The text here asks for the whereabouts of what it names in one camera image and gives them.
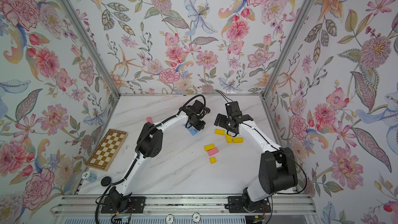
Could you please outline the small yellow cube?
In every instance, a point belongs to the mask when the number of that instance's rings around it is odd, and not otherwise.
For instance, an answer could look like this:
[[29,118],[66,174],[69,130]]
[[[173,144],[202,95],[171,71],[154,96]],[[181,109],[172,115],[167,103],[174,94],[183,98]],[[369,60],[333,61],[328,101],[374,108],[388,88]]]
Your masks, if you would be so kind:
[[210,160],[210,163],[211,163],[211,164],[214,164],[214,163],[217,162],[217,160],[216,160],[215,157],[211,157],[209,160]]

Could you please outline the yellow angled block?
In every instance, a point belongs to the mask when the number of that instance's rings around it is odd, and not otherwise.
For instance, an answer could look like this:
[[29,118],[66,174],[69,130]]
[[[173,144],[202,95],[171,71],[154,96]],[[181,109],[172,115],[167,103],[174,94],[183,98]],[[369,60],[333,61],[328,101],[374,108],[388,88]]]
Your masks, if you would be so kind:
[[233,141],[232,141],[232,137],[230,136],[230,135],[225,135],[225,138],[226,138],[226,142],[227,143],[233,143]]

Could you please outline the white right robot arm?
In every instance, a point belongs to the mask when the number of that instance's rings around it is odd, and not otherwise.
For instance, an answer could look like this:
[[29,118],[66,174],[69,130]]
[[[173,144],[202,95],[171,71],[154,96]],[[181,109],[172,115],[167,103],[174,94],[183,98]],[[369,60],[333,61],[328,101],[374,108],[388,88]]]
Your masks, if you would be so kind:
[[234,137],[242,136],[261,151],[258,177],[241,195],[243,208],[254,212],[264,199],[297,186],[294,154],[290,148],[283,148],[268,138],[251,116],[241,112],[237,101],[225,106],[227,114],[218,114],[215,126],[225,129],[227,134],[232,133]]

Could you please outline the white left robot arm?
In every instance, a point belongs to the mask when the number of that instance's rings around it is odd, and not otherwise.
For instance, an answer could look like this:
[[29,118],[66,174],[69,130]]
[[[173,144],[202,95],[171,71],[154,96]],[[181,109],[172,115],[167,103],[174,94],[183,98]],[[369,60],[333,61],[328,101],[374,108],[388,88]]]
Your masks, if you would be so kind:
[[132,183],[132,179],[137,176],[149,159],[156,157],[163,144],[164,133],[173,127],[183,126],[185,129],[193,129],[199,132],[205,128],[206,122],[203,118],[210,113],[210,108],[206,106],[206,98],[202,94],[195,95],[189,99],[178,112],[160,122],[144,124],[138,137],[135,147],[135,157],[124,176],[117,182],[110,183],[100,201],[104,199],[123,211],[127,207],[128,198],[131,194],[127,193],[127,188]]

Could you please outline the blue block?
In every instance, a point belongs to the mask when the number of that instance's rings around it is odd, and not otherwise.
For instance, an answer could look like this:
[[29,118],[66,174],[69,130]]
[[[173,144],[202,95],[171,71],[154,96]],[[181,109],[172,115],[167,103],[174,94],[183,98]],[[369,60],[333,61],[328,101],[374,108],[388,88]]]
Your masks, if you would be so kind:
[[198,130],[196,130],[196,129],[193,128],[193,127],[188,128],[188,131],[190,132],[190,134],[191,134],[192,136],[195,136],[195,135],[198,133]]

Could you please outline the yellow rectangular block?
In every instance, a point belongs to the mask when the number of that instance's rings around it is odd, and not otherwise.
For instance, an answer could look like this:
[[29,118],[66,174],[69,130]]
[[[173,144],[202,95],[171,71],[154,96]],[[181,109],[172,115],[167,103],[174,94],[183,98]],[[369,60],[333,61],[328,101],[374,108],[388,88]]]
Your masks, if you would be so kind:
[[225,131],[224,130],[220,130],[220,129],[216,129],[215,130],[215,134],[224,136],[225,135]]

